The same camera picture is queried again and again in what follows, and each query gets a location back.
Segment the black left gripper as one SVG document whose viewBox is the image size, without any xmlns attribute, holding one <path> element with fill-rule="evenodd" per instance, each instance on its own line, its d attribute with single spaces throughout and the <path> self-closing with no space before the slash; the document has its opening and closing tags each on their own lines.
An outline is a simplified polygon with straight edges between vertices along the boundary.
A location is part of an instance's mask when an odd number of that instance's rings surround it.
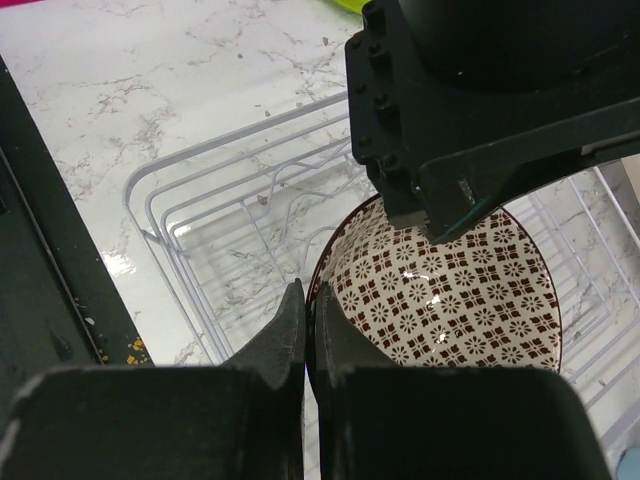
<svg viewBox="0 0 640 480">
<path fill-rule="evenodd" d="M 435 244 L 639 152 L 635 1 L 370 1 L 345 46 L 353 154 Z"/>
</svg>

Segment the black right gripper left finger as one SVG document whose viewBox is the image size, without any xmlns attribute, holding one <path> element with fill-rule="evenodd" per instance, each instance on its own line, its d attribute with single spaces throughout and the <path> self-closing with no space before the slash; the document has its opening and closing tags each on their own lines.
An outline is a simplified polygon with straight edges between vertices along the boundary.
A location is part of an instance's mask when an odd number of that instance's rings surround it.
<svg viewBox="0 0 640 480">
<path fill-rule="evenodd" d="M 36 376 L 1 437 L 5 479 L 300 479 L 305 298 L 224 363 Z"/>
</svg>

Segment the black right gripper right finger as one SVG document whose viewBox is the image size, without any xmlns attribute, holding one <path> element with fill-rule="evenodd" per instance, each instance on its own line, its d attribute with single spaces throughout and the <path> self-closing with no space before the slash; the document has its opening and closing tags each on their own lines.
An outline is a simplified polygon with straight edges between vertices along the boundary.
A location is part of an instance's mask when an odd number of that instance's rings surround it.
<svg viewBox="0 0 640 480">
<path fill-rule="evenodd" d="M 606 479 L 586 411 L 534 368 L 395 364 L 329 285 L 312 304 L 312 388 L 325 479 Z"/>
</svg>

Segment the brown patterned bowl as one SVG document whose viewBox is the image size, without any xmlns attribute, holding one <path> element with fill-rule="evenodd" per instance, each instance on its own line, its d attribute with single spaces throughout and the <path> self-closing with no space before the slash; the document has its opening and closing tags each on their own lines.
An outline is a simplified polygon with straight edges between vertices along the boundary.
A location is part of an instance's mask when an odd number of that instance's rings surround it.
<svg viewBox="0 0 640 480">
<path fill-rule="evenodd" d="M 309 302 L 324 283 L 350 323 L 399 365 L 561 368 L 551 274 L 531 235 L 504 209 L 433 245 L 416 227 L 394 228 L 374 196 L 326 244 Z"/>
</svg>

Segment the white wire dish rack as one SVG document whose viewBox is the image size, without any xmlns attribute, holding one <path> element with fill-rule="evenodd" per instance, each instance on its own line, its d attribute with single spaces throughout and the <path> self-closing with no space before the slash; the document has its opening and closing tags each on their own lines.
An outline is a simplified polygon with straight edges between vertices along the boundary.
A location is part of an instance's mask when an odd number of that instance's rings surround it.
<svg viewBox="0 0 640 480">
<path fill-rule="evenodd" d="M 597 167 L 508 207 L 551 269 L 562 371 L 612 456 L 639 443 L 639 209 L 620 203 L 625 182 Z M 138 169 L 123 203 L 191 334 L 181 362 L 219 363 L 247 342 L 373 192 L 345 94 Z"/>
</svg>

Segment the lime green plate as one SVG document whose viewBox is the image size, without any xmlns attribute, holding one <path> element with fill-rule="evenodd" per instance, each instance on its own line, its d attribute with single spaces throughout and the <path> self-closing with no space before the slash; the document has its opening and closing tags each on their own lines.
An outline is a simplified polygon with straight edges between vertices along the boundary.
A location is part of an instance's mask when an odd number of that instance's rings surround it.
<svg viewBox="0 0 640 480">
<path fill-rule="evenodd" d="M 369 0 L 333 0 L 340 8 L 354 14 L 361 14 L 363 7 Z"/>
</svg>

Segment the light blue tumbler cup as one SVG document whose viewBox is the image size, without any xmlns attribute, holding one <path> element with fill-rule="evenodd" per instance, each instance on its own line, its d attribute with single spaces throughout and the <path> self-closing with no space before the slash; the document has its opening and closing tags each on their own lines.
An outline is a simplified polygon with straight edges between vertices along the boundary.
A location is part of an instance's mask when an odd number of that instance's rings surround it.
<svg viewBox="0 0 640 480">
<path fill-rule="evenodd" d="M 640 448 L 629 448 L 622 455 L 617 469 L 617 480 L 640 480 Z"/>
</svg>

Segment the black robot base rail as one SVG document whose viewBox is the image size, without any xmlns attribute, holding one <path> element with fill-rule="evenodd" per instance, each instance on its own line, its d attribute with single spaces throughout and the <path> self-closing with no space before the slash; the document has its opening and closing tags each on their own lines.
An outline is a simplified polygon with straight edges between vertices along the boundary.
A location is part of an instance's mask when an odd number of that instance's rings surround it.
<svg viewBox="0 0 640 480">
<path fill-rule="evenodd" d="M 44 256 L 96 362 L 153 361 L 5 62 L 1 63 L 1 152 Z"/>
</svg>

